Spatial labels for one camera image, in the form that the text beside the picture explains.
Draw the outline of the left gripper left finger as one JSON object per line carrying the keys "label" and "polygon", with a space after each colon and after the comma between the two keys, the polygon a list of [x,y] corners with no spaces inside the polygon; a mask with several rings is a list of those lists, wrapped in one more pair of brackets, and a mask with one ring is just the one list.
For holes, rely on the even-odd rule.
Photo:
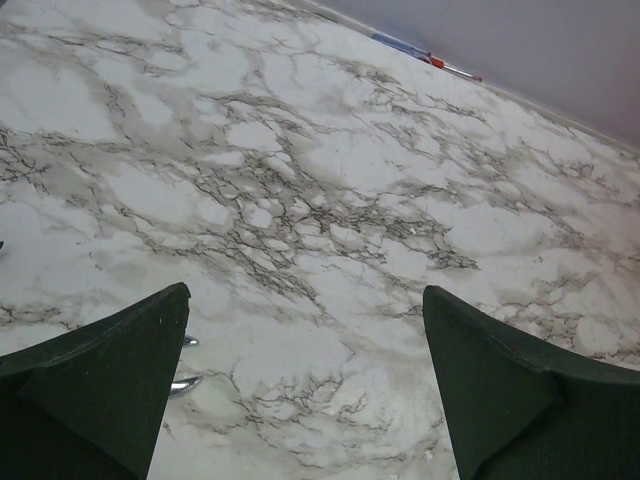
{"label": "left gripper left finger", "polygon": [[189,316],[183,283],[1,358],[4,479],[144,479]]}

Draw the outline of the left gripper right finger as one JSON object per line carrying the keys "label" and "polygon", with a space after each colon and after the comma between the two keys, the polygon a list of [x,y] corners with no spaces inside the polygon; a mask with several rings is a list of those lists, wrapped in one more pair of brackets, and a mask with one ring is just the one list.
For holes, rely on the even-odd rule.
{"label": "left gripper right finger", "polygon": [[639,373],[569,352],[438,286],[426,338],[462,479],[636,479]]}

